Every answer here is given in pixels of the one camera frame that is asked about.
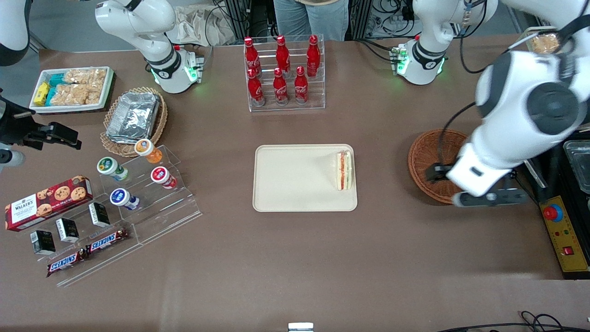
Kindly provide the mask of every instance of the wicker basket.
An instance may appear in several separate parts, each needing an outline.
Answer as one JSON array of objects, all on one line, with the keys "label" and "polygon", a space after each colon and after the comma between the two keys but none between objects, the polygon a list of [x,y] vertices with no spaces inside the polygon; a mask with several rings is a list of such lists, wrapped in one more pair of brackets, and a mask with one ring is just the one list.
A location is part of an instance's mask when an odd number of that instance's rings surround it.
[{"label": "wicker basket", "polygon": [[[426,180],[426,169],[438,162],[437,146],[441,130],[427,131],[412,143],[408,153],[408,168],[412,179],[426,195],[441,203],[452,204],[453,195],[461,191],[459,187],[451,181],[432,183]],[[455,160],[466,138],[467,135],[462,132],[451,129],[445,131],[442,142],[442,160],[445,164]]]},{"label": "wicker basket", "polygon": [[[166,125],[166,119],[168,118],[168,107],[166,106],[166,102],[164,102],[164,98],[162,97],[162,95],[158,91],[152,89],[151,87],[136,87],[136,88],[131,89],[127,92],[153,93],[154,95],[157,95],[160,97],[160,106],[158,108],[158,114],[156,115],[156,122],[153,125],[154,129],[152,132],[152,137],[150,139],[152,141],[152,143],[154,145],[156,145],[158,139],[160,139],[160,136],[162,136],[162,132],[164,131],[164,126]],[[117,104],[119,104],[120,98],[121,97],[119,96],[119,98],[117,98],[117,100],[115,100],[115,102],[111,105],[109,111],[107,112],[107,115],[104,117],[103,123],[104,123],[105,129],[109,126],[109,123],[110,123],[111,119],[113,118],[113,112],[117,108]],[[137,153],[135,153],[135,149],[134,149],[133,144],[115,143],[107,137],[106,131],[100,134],[100,140],[102,141],[104,148],[107,149],[109,152],[112,152],[114,154],[117,154],[117,155],[120,155],[123,157],[128,157],[128,158],[132,158],[132,157],[137,156]]]}]

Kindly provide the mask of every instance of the yellow control panel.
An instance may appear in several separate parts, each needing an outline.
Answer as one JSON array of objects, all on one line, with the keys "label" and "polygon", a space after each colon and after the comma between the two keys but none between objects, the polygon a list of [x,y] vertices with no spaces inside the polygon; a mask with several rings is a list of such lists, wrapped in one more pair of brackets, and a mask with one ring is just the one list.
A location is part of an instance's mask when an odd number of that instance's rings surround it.
[{"label": "yellow control panel", "polygon": [[564,272],[590,271],[561,196],[539,204],[543,219]]}]

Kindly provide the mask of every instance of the red glass bottle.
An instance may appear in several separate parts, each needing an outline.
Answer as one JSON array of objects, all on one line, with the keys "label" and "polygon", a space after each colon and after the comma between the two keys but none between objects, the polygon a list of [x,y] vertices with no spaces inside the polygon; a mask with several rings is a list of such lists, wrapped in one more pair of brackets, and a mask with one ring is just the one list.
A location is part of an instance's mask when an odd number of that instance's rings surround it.
[{"label": "red glass bottle", "polygon": [[250,98],[252,98],[252,106],[260,107],[266,102],[262,93],[262,84],[256,78],[256,71],[254,69],[248,69],[248,92]]},{"label": "red glass bottle", "polygon": [[307,78],[303,66],[297,67],[297,77],[295,77],[295,101],[303,105],[307,103]]},{"label": "red glass bottle", "polygon": [[309,37],[309,48],[307,49],[307,75],[316,77],[317,70],[320,68],[320,48],[317,46],[317,36]]},{"label": "red glass bottle", "polygon": [[248,66],[248,69],[254,69],[256,76],[260,77],[260,74],[262,73],[262,68],[260,67],[260,57],[258,56],[258,51],[256,48],[254,48],[254,42],[252,41],[252,38],[244,38],[244,45],[246,45],[246,52],[244,53],[246,65]]},{"label": "red glass bottle", "polygon": [[291,56],[283,35],[277,37],[277,65],[283,72],[283,77],[291,77]]},{"label": "red glass bottle", "polygon": [[289,96],[287,94],[287,82],[283,77],[283,71],[281,68],[274,69],[274,98],[277,104],[284,106],[289,103]]}]

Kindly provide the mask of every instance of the jeans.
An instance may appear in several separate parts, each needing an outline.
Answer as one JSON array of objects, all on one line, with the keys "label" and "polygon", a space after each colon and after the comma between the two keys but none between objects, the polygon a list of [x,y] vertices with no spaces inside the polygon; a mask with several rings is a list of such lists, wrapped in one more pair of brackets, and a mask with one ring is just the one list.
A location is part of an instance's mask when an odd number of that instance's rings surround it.
[{"label": "jeans", "polygon": [[348,0],[316,6],[274,0],[274,13],[281,35],[323,34],[325,40],[344,41],[348,29]]}]

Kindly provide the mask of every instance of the acrylic display stand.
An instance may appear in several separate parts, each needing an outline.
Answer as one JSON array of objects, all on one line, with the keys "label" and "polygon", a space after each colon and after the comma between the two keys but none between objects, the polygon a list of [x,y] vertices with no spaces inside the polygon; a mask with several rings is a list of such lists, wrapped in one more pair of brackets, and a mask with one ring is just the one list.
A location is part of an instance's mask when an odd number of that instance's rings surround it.
[{"label": "acrylic display stand", "polygon": [[291,55],[291,76],[285,78],[287,81],[287,93],[289,94],[289,103],[281,106],[274,100],[274,69],[277,67],[276,51],[277,42],[272,37],[253,37],[254,47],[260,57],[262,75],[259,78],[262,83],[262,90],[266,103],[264,106],[253,106],[252,98],[248,92],[248,66],[244,58],[244,75],[246,77],[246,96],[248,97],[248,107],[250,112],[272,111],[272,110],[304,110],[304,109],[322,109],[326,108],[326,53],[324,49],[324,36],[317,35],[317,46],[320,48],[320,67],[317,70],[316,77],[308,77],[308,94],[309,100],[304,105],[295,101],[295,77],[297,77],[297,66],[303,66],[307,75],[307,49],[309,47],[309,35],[302,36],[285,36],[285,45]]},{"label": "acrylic display stand", "polygon": [[[92,224],[88,205],[82,204],[59,216],[46,220],[20,234],[27,239],[35,230],[51,232],[55,243],[56,253],[49,256],[36,255],[38,261],[43,264],[40,269],[40,277],[47,273],[47,265],[71,255],[80,248],[102,239],[125,227],[129,232],[129,238],[118,241],[104,249],[94,252],[82,262],[64,268],[49,276],[56,281],[59,287],[67,287],[82,278],[95,273],[106,265],[115,262],[122,257],[142,248],[151,241],[165,235],[178,227],[193,221],[202,213],[196,205],[195,197],[185,187],[178,164],[180,160],[164,145],[159,146],[163,158],[158,164],[151,164],[146,158],[137,157],[123,164],[129,170],[129,175],[123,181],[115,181],[107,175],[100,176],[100,185],[93,184],[94,199],[91,202],[99,202],[107,209],[111,225],[101,228]],[[174,189],[164,189],[162,185],[152,182],[151,171],[156,166],[164,166],[178,181]],[[140,200],[139,207],[130,211],[124,207],[117,207],[110,203],[110,193],[116,188],[125,188]],[[80,238],[76,243],[60,241],[55,221],[59,218],[71,219],[76,222]]]}]

